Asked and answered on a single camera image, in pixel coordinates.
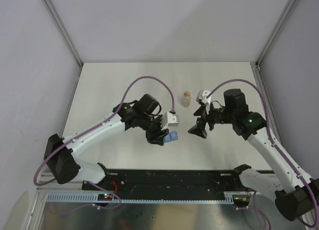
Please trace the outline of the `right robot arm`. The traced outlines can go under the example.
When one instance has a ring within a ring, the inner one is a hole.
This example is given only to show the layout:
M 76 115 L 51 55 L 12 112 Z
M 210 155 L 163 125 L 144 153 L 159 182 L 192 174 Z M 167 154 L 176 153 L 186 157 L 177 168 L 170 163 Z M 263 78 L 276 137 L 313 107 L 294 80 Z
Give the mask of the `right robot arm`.
M 319 181 L 312 178 L 287 153 L 267 129 L 266 120 L 249 110 L 245 95 L 240 89 L 224 92 L 225 105 L 215 108 L 209 92 L 201 90 L 196 101 L 200 108 L 194 113 L 196 125 L 188 132 L 206 138 L 216 124 L 230 124 L 238 136 L 249 142 L 275 173 L 275 178 L 259 174 L 247 164 L 234 168 L 231 187 L 237 191 L 245 187 L 256 190 L 273 201 L 281 215 L 294 221 L 319 204 Z

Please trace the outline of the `clear pill bottle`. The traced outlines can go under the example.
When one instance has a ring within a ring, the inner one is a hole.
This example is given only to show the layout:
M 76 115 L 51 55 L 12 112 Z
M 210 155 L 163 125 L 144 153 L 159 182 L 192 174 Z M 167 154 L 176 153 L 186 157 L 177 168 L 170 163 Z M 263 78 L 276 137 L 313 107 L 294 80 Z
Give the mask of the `clear pill bottle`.
M 190 106 L 191 103 L 191 94 L 189 91 L 184 91 L 181 94 L 180 103 L 183 107 L 187 108 Z

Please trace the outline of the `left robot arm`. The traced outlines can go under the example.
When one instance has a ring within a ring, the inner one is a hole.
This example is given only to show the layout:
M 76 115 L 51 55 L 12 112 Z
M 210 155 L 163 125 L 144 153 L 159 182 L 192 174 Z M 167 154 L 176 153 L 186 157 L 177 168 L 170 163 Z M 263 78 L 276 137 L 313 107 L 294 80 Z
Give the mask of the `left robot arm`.
M 159 106 L 155 98 L 145 94 L 138 101 L 117 105 L 108 116 L 80 133 L 68 137 L 50 136 L 44 159 L 54 180 L 58 184 L 74 179 L 90 181 L 100 190 L 107 189 L 111 178 L 106 167 L 102 163 L 81 160 L 80 156 L 105 139 L 135 127 L 145 131 L 148 143 L 163 146 L 169 130 L 162 124 L 162 115 L 153 114 Z

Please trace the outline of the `blue pill organizer box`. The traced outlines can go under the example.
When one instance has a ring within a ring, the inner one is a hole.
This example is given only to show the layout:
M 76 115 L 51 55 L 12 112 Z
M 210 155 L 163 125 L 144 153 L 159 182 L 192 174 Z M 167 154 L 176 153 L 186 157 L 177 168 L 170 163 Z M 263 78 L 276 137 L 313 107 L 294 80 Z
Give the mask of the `blue pill organizer box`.
M 177 131 L 169 132 L 169 133 L 163 138 L 163 142 L 164 142 L 164 143 L 169 143 L 169 142 L 173 142 L 173 141 L 177 141 L 177 140 L 178 140 Z

